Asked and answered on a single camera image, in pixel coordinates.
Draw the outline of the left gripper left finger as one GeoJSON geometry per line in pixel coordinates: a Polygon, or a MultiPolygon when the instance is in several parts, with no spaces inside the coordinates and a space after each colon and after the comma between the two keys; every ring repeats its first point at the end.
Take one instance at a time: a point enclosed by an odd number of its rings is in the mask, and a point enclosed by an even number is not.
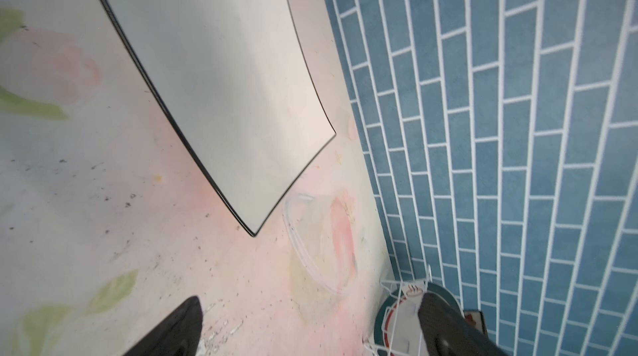
{"type": "Polygon", "coordinates": [[[195,356],[203,328],[198,296],[191,296],[133,345],[125,356],[195,356]]]}

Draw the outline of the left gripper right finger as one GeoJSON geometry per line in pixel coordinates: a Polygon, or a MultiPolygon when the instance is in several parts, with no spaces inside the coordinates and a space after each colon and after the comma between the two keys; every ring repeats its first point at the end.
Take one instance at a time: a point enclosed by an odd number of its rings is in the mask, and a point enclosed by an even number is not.
{"type": "Polygon", "coordinates": [[[423,295],[418,319],[429,355],[507,355],[437,294],[423,295]]]}

